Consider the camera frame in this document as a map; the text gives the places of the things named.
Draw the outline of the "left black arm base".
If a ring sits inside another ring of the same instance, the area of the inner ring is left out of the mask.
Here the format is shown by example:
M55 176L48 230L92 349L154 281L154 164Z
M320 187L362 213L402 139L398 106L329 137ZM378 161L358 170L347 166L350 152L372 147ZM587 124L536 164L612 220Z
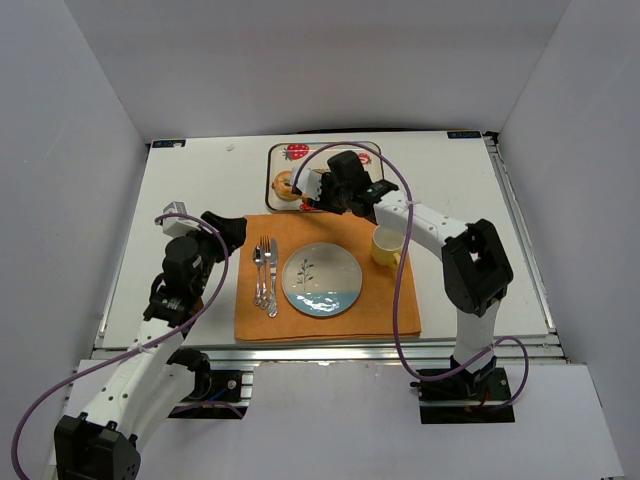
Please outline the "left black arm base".
M240 420L251 398L253 373L212 370L196 391L185 397L169 415L176 419Z

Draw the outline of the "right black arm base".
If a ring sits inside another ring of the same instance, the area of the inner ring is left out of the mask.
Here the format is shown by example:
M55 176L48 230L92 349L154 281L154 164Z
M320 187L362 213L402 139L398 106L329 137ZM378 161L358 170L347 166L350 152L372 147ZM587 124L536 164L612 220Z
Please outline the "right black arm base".
M437 382L412 381L418 397L423 425L514 423L511 405L499 408L511 398L504 368L497 367L479 386L468 388L461 374Z

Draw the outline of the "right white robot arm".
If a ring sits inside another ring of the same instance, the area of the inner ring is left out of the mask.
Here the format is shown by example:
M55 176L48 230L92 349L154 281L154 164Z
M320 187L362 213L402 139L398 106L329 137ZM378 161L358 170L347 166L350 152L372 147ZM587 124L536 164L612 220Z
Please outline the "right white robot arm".
M485 219L465 223L418 203L406 181L372 181L353 151L331 157L328 167L324 173L302 169L294 175L309 205L335 214L351 212L397 232L405 244L417 243L442 264L444 290L457 314L451 368L438 375L414 369L409 374L423 382L460 376L477 383L495 366L496 317L514 278L495 226Z

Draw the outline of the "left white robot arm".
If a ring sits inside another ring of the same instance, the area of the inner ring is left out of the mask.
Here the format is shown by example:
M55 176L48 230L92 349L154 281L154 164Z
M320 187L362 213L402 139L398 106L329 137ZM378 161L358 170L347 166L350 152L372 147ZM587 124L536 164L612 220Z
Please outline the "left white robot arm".
M194 217L175 205L156 222L170 240L132 345L110 360L115 369L93 399L54 430L60 479L135 478L160 424L180 401L202 401L211 387L207 355L183 342L210 305L202 297L214 266L227 267L244 244L247 220Z

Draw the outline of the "orange glazed bagel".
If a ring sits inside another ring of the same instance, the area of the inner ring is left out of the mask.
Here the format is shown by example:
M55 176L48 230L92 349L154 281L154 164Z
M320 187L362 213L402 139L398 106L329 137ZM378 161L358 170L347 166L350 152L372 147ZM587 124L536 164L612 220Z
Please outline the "orange glazed bagel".
M292 191L291 180L292 173L285 170L277 174L271 183L275 195L282 201L292 202L300 199L300 196Z

